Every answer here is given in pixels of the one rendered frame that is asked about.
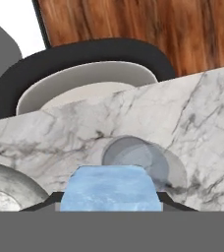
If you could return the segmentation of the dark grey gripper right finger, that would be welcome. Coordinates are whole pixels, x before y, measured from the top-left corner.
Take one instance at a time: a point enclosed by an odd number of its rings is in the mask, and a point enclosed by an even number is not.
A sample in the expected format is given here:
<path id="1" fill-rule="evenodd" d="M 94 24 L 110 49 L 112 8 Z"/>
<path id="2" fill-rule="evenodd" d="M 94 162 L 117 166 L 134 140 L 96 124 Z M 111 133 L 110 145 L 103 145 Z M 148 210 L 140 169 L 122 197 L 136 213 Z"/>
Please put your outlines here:
<path id="1" fill-rule="evenodd" d="M 194 212 L 195 211 L 195 209 L 192 209 L 183 204 L 174 202 L 166 192 L 158 192 L 157 196 L 160 202 L 163 204 L 164 212 L 175 212 L 175 211 Z"/>

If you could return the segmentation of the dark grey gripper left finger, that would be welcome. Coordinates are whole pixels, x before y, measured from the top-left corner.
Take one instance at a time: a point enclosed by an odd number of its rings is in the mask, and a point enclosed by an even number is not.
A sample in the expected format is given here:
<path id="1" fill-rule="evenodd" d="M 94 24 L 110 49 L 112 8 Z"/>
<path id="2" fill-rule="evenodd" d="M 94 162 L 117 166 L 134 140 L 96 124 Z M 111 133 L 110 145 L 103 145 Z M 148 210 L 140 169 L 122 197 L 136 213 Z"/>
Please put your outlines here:
<path id="1" fill-rule="evenodd" d="M 25 208 L 23 212 L 34 212 L 44 209 L 51 210 L 52 212 L 59 212 L 63 195 L 63 192 L 53 192 L 44 202 Z"/>

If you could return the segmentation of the blue ice cube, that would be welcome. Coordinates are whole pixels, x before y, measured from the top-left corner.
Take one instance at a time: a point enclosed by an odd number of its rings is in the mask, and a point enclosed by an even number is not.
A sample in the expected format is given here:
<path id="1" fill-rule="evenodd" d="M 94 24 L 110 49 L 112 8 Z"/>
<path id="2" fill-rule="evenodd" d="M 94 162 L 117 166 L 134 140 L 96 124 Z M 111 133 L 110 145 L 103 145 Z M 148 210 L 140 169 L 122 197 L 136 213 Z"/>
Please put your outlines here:
<path id="1" fill-rule="evenodd" d="M 161 212 L 155 186 L 143 167 L 80 166 L 64 191 L 61 212 Z"/>

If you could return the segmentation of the grey ice bowl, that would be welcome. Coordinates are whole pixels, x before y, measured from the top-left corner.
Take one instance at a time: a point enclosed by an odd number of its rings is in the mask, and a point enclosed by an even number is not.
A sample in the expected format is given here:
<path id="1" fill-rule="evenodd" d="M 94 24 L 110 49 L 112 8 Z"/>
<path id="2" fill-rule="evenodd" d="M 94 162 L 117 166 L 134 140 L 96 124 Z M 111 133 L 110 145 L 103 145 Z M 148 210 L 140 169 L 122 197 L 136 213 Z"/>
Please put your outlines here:
<path id="1" fill-rule="evenodd" d="M 0 164 L 0 192 L 11 196 L 21 209 L 44 202 L 48 193 L 32 178 L 12 167 Z"/>

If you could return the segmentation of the black chair with grey seat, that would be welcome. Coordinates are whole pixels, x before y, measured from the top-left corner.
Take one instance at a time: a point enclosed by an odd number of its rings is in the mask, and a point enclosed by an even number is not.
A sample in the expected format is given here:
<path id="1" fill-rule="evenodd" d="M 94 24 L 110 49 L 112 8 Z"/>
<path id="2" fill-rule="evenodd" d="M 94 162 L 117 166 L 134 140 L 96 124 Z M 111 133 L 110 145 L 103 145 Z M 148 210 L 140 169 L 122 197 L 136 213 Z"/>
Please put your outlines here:
<path id="1" fill-rule="evenodd" d="M 0 119 L 36 111 L 57 95 L 90 84 L 140 87 L 175 77 L 166 55 L 137 39 L 104 38 L 56 46 L 20 60 L 0 77 Z"/>

